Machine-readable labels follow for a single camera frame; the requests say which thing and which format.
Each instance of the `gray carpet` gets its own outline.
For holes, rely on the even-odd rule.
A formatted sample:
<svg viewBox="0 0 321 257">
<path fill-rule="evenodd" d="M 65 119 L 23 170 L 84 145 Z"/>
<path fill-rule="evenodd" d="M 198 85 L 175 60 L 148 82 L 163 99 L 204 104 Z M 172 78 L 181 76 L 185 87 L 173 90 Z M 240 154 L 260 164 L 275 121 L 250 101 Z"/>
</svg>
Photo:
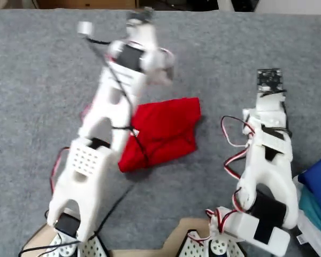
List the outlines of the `gray carpet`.
<svg viewBox="0 0 321 257">
<path fill-rule="evenodd" d="M 45 221 L 57 151 L 76 137 L 78 114 L 95 94 L 100 62 L 77 36 L 80 20 L 96 25 L 97 39 L 125 35 L 124 11 L 0 11 L 0 256 L 16 256 Z M 235 180 L 222 163 L 236 149 L 219 121 L 254 106 L 259 68 L 284 73 L 293 172 L 321 158 L 321 16 L 157 12 L 155 21 L 160 45 L 177 56 L 176 76 L 172 87 L 150 86 L 142 102 L 199 97 L 198 151 L 130 176 L 109 172 L 101 217 L 135 183 L 101 233 L 113 249 L 160 248 L 182 217 L 231 207 Z M 292 239 L 286 256 L 301 254 Z"/>
</svg>

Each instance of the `black circuit board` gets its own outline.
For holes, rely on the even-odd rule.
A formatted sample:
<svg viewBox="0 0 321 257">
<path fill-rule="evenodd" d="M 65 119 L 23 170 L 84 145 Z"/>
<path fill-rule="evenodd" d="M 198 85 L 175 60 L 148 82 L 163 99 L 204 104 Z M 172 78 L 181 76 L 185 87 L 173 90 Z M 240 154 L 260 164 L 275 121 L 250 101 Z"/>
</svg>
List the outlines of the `black circuit board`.
<svg viewBox="0 0 321 257">
<path fill-rule="evenodd" d="M 263 69 L 257 71 L 257 88 L 261 90 L 264 86 L 270 87 L 270 90 L 283 89 L 282 70 L 281 69 Z"/>
</svg>

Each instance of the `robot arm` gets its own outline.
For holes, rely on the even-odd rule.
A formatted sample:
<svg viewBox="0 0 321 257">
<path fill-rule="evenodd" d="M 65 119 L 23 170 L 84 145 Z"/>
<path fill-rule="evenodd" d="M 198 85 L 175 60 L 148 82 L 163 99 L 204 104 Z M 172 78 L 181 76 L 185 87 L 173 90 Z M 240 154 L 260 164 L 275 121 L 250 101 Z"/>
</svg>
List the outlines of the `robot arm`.
<svg viewBox="0 0 321 257">
<path fill-rule="evenodd" d="M 95 229 L 105 175 L 123 153 L 140 96 L 148 80 L 157 71 L 166 69 L 169 63 L 165 61 L 173 57 L 158 47 L 151 14 L 150 9 L 130 14 L 128 38 L 112 42 L 105 57 L 100 56 L 105 65 L 98 90 L 78 131 L 79 137 L 71 143 L 50 201 L 47 219 L 50 226 L 57 224 L 69 200 L 78 204 L 80 225 L 76 238 L 82 242 Z M 81 23 L 79 32 L 90 35 L 91 24 Z M 110 144 L 95 135 L 106 119 L 111 121 L 113 129 Z"/>
<path fill-rule="evenodd" d="M 298 202 L 292 182 L 291 133 L 287 129 L 280 70 L 258 71 L 256 108 L 244 109 L 243 120 L 253 128 L 246 167 L 236 186 L 238 213 L 226 222 L 226 231 L 276 256 L 283 256 L 290 236 L 281 229 L 297 224 Z M 243 133 L 251 132 L 248 126 Z M 267 186 L 274 199 L 257 190 Z"/>
</svg>

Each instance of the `white perforated panel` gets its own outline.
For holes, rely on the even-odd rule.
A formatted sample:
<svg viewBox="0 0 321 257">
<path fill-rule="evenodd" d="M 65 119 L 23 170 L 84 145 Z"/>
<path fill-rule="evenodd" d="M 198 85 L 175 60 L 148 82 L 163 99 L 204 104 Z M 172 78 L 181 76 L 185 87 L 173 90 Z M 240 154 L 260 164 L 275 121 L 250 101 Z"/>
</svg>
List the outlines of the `white perforated panel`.
<svg viewBox="0 0 321 257">
<path fill-rule="evenodd" d="M 109 257 L 97 237 L 79 247 L 79 252 L 81 257 Z"/>
<path fill-rule="evenodd" d="M 199 238 L 196 231 L 190 232 L 190 235 L 194 238 Z M 199 243 L 187 238 L 183 245 L 182 251 L 179 257 L 204 257 L 204 247 Z"/>
<path fill-rule="evenodd" d="M 242 252 L 242 250 L 240 250 L 239 245 L 232 240 L 228 240 L 227 249 L 228 249 L 231 257 L 244 257 L 245 256 L 244 253 Z"/>
<path fill-rule="evenodd" d="M 190 232 L 190 235 L 194 238 L 200 238 L 196 231 Z M 212 253 L 217 256 L 223 255 L 227 251 L 227 257 L 244 257 L 244 253 L 240 250 L 238 244 L 227 239 L 224 234 L 220 235 L 219 238 L 205 241 L 204 246 L 187 238 L 178 257 L 209 257 L 208 246 L 210 241 Z"/>
<path fill-rule="evenodd" d="M 101 162 L 98 152 L 87 146 L 74 146 L 71 148 L 70 154 L 71 168 L 86 176 L 92 175 Z"/>
<path fill-rule="evenodd" d="M 61 235 L 62 243 L 66 243 L 68 241 L 73 241 L 71 238 L 69 240 L 68 236 Z M 55 236 L 50 245 L 58 245 L 61 244 L 61 240 L 59 236 Z M 76 245 L 69 245 L 57 248 L 55 251 L 51 253 L 46 253 L 42 257 L 70 257 L 74 254 L 76 250 Z M 93 238 L 91 241 L 86 242 L 84 245 L 78 246 L 78 257 L 108 257 L 97 237 Z"/>
</svg>

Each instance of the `red cloth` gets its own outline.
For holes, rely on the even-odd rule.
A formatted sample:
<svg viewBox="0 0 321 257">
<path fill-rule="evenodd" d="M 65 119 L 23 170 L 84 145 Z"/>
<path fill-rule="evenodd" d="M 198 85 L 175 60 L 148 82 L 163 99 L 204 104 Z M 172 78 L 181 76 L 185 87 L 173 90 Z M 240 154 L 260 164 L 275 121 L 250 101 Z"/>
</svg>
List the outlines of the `red cloth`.
<svg viewBox="0 0 321 257">
<path fill-rule="evenodd" d="M 137 138 L 146 150 L 148 163 L 136 139 L 130 136 L 119 162 L 122 172 L 151 167 L 196 150 L 194 127 L 200 119 L 198 98 L 183 98 L 140 105 L 132 119 Z"/>
</svg>

